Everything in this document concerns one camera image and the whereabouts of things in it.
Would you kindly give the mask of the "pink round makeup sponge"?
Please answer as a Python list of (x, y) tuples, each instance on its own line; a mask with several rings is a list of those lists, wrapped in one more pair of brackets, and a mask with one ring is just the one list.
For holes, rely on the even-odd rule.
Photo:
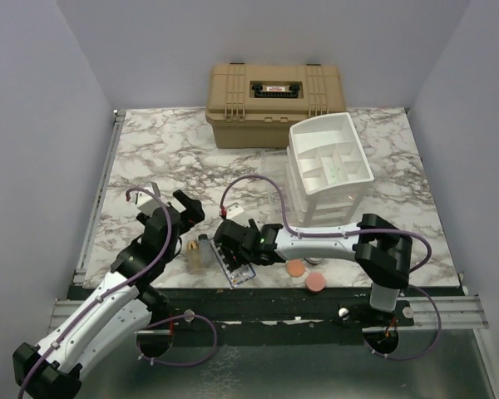
[(305, 279), (305, 287), (313, 293), (321, 292), (326, 287), (326, 279), (321, 273), (309, 273)]

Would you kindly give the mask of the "white plastic drawer organizer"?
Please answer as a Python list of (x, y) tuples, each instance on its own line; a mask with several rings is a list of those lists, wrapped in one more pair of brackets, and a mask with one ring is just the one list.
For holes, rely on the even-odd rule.
[(304, 227), (348, 223), (374, 180), (347, 112), (292, 125), (287, 157), (291, 209)]

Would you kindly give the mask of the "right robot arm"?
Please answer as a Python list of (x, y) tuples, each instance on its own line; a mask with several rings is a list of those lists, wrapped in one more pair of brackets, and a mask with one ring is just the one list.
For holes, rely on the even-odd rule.
[(214, 242), (230, 271), (305, 258), (355, 262), (372, 280), (365, 314), (376, 325), (394, 317), (398, 294), (409, 283), (413, 241), (376, 214), (364, 214), (356, 224), (311, 228), (282, 224), (258, 228), (252, 219), (246, 226), (226, 219)]

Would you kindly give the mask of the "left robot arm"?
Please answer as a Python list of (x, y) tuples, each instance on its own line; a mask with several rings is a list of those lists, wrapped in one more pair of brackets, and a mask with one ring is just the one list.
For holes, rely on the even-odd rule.
[(118, 254), (90, 296), (37, 344), (17, 348), (12, 359), (21, 396), (75, 397), (86, 376), (126, 337), (165, 322), (167, 299), (152, 282), (175, 257), (181, 235), (205, 218), (198, 199), (181, 190), (173, 196), (183, 211), (153, 195), (157, 208), (137, 216), (142, 235)]

